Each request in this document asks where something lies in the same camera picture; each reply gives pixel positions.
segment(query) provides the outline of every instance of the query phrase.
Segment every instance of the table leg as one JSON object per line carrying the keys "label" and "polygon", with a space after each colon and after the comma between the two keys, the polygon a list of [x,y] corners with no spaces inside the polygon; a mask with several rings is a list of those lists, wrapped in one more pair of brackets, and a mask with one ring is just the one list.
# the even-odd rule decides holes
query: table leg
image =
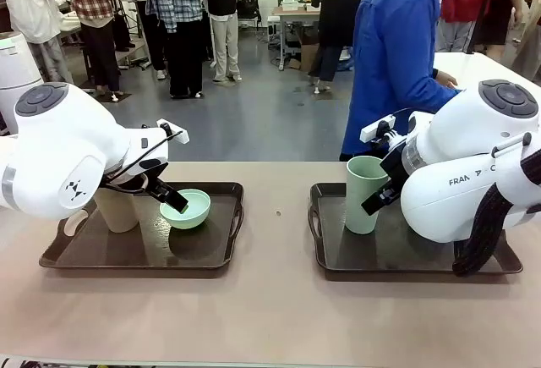
{"label": "table leg", "polygon": [[286,21],[280,16],[280,66],[278,70],[284,70],[284,49],[286,48]]}

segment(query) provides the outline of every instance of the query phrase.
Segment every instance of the tray handle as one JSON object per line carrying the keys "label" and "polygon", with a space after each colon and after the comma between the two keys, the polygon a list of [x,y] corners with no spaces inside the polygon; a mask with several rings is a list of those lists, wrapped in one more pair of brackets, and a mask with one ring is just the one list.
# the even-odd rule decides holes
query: tray handle
{"label": "tray handle", "polygon": [[[81,220],[77,226],[75,226],[75,235],[79,232],[81,227],[88,221],[88,217],[90,217],[90,214],[92,214],[97,208],[96,202],[91,200],[89,201],[81,210],[86,211],[86,214],[88,215],[85,219]],[[68,223],[70,217],[64,218],[60,220],[57,227],[57,236],[63,236],[72,239],[73,237],[66,234],[66,224]]]}
{"label": "tray handle", "polygon": [[[317,219],[318,221],[317,228],[314,225],[314,219]],[[323,234],[321,233],[320,214],[318,213],[314,205],[310,205],[310,208],[308,209],[308,224],[310,226],[310,231],[312,232],[312,235],[314,236],[314,240],[319,241],[323,239]]]}
{"label": "tray handle", "polygon": [[233,222],[235,219],[237,219],[237,225],[235,225],[235,228],[232,228],[229,234],[229,237],[232,239],[235,239],[238,236],[238,232],[240,231],[240,228],[243,225],[243,221],[244,221],[243,205],[239,205],[239,208],[235,211],[235,214],[233,215]]}

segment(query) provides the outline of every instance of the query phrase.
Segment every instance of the robot logo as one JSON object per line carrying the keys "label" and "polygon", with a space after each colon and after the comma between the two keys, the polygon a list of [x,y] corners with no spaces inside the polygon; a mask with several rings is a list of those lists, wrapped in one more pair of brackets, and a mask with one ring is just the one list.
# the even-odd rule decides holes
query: robot logo
{"label": "robot logo", "polygon": [[79,187],[80,183],[81,183],[81,181],[78,180],[77,182],[70,182],[69,184],[66,185],[66,190],[71,188],[75,193],[75,196],[71,198],[71,201],[74,201],[75,198],[79,197],[79,195],[86,195],[86,193],[83,192],[82,190],[78,190],[78,187]]}

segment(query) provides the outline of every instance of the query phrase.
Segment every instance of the hand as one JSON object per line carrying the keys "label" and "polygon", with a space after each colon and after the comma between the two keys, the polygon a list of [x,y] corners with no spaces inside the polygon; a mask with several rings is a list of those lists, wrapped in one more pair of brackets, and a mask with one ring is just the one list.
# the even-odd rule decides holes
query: hand
{"label": "hand", "polygon": [[443,70],[438,70],[436,75],[436,82],[442,86],[447,86],[452,89],[455,89],[455,86],[458,86],[458,82],[450,74],[446,74]]}
{"label": "hand", "polygon": [[515,24],[513,25],[514,28],[518,27],[521,24],[523,17],[524,14],[522,13],[522,10],[515,9]]}

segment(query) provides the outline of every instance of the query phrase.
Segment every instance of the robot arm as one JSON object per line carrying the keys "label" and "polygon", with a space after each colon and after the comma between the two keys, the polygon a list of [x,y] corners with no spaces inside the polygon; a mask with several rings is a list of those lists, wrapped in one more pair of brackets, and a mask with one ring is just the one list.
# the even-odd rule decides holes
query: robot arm
{"label": "robot arm", "polygon": [[165,120],[158,128],[125,129],[81,89],[45,83],[14,108],[19,134],[0,140],[0,205],[61,219],[81,209],[99,187],[147,192],[182,211],[187,201],[158,179],[169,140],[189,141]]}
{"label": "robot arm", "polygon": [[532,221],[541,204],[538,104],[519,85],[487,80],[435,115],[413,113],[399,135],[394,116],[365,127],[361,140],[388,144],[381,167],[390,181],[363,203],[368,214],[401,198],[419,235],[440,243],[468,240],[453,269],[476,272],[503,228]]}

